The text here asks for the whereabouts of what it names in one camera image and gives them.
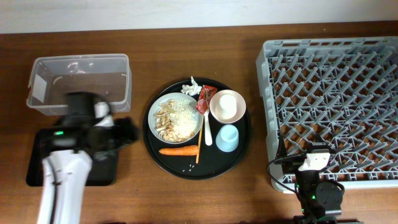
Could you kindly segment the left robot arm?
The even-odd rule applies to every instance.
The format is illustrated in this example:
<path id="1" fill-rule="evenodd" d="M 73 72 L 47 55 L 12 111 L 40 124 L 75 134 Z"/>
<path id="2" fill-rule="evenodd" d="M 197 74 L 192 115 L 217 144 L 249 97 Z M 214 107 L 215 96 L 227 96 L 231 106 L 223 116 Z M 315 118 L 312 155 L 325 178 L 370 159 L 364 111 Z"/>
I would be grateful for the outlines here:
<path id="1" fill-rule="evenodd" d="M 44 178 L 38 223 L 79 223 L 93 162 L 115 156 L 139 138 L 131 118 L 113 118 L 103 95 L 78 91 L 65 100 L 66 115 L 37 132 Z"/>

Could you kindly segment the rice and peanuts pile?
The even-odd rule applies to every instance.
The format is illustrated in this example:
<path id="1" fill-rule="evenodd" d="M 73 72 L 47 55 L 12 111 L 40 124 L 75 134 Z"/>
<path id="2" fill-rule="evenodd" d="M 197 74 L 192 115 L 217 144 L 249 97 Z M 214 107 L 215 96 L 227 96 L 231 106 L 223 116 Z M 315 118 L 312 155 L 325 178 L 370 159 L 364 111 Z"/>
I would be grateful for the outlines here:
<path id="1" fill-rule="evenodd" d="M 158 137 L 171 143 L 189 140 L 194 136 L 198 125 L 196 110 L 190 101 L 182 98 L 162 102 L 154 117 Z"/>

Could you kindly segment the light blue cup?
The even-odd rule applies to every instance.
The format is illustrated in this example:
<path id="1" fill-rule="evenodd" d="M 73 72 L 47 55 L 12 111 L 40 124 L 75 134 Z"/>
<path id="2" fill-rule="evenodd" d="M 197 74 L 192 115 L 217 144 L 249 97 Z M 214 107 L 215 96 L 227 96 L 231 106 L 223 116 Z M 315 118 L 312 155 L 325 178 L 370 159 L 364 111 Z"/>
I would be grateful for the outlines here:
<path id="1" fill-rule="evenodd" d="M 216 146 L 223 152 L 233 152 L 239 144 L 239 131 L 232 124 L 224 125 L 216 136 Z"/>

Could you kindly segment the orange carrot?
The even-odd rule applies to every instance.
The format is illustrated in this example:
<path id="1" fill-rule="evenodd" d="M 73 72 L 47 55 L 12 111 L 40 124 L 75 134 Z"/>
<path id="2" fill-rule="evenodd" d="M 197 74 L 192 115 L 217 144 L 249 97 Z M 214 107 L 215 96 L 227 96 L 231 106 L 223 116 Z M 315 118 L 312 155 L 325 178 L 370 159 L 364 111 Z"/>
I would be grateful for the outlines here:
<path id="1" fill-rule="evenodd" d="M 184 146 L 177 148 L 163 148 L 159 152 L 167 156 L 195 156 L 200 152 L 197 145 Z"/>

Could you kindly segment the red snack wrapper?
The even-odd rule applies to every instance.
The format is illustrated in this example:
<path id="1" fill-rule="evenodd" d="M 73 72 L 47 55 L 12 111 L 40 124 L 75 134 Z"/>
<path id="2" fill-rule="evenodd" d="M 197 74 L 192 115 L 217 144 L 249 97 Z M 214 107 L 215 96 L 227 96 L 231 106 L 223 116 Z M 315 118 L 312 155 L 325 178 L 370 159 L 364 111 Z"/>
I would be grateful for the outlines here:
<path id="1" fill-rule="evenodd" d="M 201 114 L 205 114 L 205 112 L 209 108 L 212 97 L 216 94 L 217 91 L 218 89 L 216 87 L 203 85 L 197 101 L 197 105 L 195 107 L 198 112 L 200 112 Z"/>

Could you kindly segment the white tissue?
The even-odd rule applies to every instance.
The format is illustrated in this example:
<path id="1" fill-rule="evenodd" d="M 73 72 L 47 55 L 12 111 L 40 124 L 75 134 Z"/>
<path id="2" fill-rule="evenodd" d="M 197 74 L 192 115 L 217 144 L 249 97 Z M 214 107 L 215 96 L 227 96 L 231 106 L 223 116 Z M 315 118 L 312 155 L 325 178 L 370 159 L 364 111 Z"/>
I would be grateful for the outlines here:
<path id="1" fill-rule="evenodd" d="M 193 77 L 190 77 L 190 81 L 191 85 L 182 85 L 181 93 L 189 96 L 199 95 L 202 86 L 200 86 Z"/>

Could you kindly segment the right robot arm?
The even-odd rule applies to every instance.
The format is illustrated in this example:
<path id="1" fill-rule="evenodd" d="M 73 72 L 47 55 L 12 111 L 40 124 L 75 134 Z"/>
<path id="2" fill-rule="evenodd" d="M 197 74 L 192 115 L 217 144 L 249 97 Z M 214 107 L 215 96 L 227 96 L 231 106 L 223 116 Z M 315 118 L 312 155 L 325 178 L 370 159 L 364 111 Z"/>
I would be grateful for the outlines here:
<path id="1" fill-rule="evenodd" d="M 282 158 L 280 162 L 295 174 L 295 194 L 302 214 L 294 223 L 336 223 L 341 215 L 345 188 L 334 180 L 322 180 L 320 172 L 330 163 L 335 153 L 327 143 L 312 143 L 306 152 Z"/>

